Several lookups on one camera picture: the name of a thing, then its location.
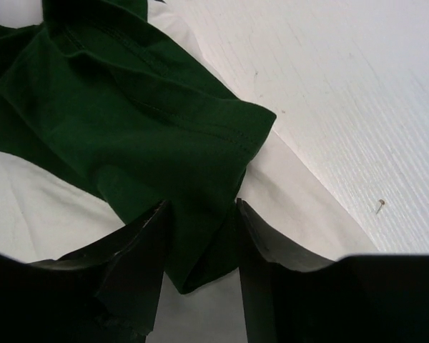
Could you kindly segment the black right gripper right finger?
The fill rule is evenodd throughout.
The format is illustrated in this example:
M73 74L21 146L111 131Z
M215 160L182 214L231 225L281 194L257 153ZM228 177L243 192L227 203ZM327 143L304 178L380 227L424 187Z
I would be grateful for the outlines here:
M249 342L429 342L429 255L326 259L237 200Z

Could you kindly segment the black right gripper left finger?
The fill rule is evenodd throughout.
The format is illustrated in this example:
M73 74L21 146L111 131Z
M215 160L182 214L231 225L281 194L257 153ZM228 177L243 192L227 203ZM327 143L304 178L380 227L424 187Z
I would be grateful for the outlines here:
M144 342L154 328L170 205L53 260L0 254L0 342Z

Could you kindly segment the white green-sleeved t-shirt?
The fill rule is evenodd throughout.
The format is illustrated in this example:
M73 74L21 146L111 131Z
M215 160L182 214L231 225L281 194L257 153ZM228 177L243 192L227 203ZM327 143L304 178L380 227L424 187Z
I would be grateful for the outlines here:
M235 196L275 119L144 19L144 3L45 1L0 25L0 150L129 224L170 205L165 267L190 292L237 268Z

